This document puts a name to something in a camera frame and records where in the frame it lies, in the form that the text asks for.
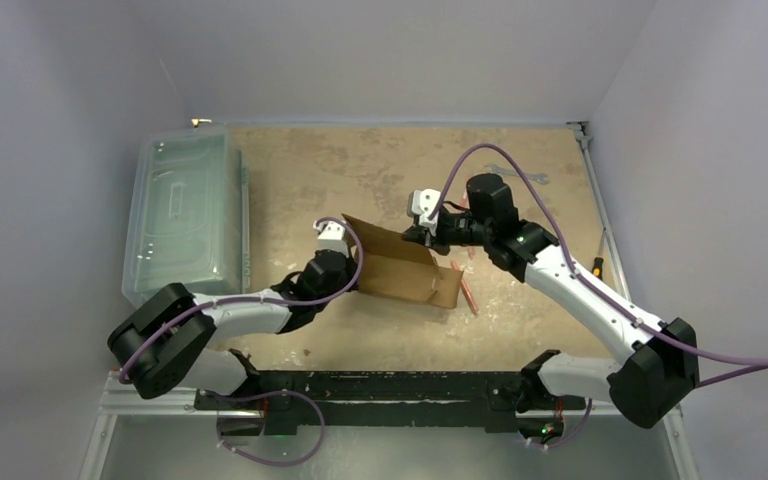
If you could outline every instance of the white wall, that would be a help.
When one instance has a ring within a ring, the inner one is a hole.
[[[0,0],[0,479],[75,478],[140,137],[184,109],[119,1]]]
[[[565,122],[596,109],[654,0],[132,0],[194,114]]]
[[[632,295],[768,356],[768,2],[658,2],[592,120]],[[685,406],[704,478],[768,478],[768,371]]]

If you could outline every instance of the robotic arm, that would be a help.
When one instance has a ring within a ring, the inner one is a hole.
[[[128,377],[144,399],[174,387],[192,387],[220,395],[243,395],[257,388],[259,372],[240,352],[206,350],[212,342],[250,333],[282,334],[310,323],[328,302],[310,302],[345,287],[357,270],[346,243],[345,229],[336,222],[314,224],[319,249],[304,270],[258,293],[232,296],[192,294],[180,283],[162,288],[107,339],[120,365],[161,326],[182,312],[195,310],[186,321],[158,337],[138,356]]]
[[[630,421],[651,428],[699,383],[698,359],[671,347],[639,327],[640,323],[675,340],[696,346],[693,328],[680,318],[665,322],[630,304],[616,292],[580,269],[590,283],[620,305],[633,309],[636,323],[622,318],[605,300],[570,273],[558,240],[540,225],[520,220],[511,190],[495,174],[481,174],[467,182],[469,209],[441,207],[436,190],[417,190],[409,198],[413,226],[403,234],[448,254],[451,245],[480,246],[494,265],[517,280],[543,292],[584,324],[613,359],[575,358],[550,350],[523,369],[530,388],[524,390],[525,408],[540,397],[575,395],[612,402]]]

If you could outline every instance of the metal wrench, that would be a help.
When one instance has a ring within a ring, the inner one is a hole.
[[[495,163],[488,163],[487,165],[484,165],[484,169],[487,173],[495,173],[496,175],[506,175],[509,177],[519,177],[519,174],[516,173],[516,170],[502,168]],[[549,175],[545,173],[526,173],[525,176],[528,177],[529,180],[537,182],[540,185],[549,184]]]

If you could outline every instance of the worn table surface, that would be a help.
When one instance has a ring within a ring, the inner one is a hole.
[[[598,248],[602,225],[570,130],[256,127],[235,128],[233,135],[250,168],[254,290],[305,265],[316,249],[311,225],[319,217],[347,213],[404,230],[408,194],[442,188],[455,160],[480,142],[500,145],[528,173],[548,175],[548,185],[535,186],[576,258],[589,265]],[[458,202],[467,177],[489,163],[508,167],[495,152],[476,152],[448,199]],[[506,180],[520,216],[549,227],[522,182]],[[295,332],[250,335],[219,347],[251,353],[258,368],[310,370],[518,370],[548,348],[608,355],[560,306],[498,270],[480,249],[472,261],[457,247],[450,257],[466,267],[477,317],[463,297],[457,309],[443,310],[354,293]]]

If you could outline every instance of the open cardboard box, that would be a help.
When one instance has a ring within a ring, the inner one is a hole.
[[[363,245],[361,293],[449,309],[458,305],[463,272],[437,265],[427,248],[405,242],[399,232],[346,214],[343,218]]]

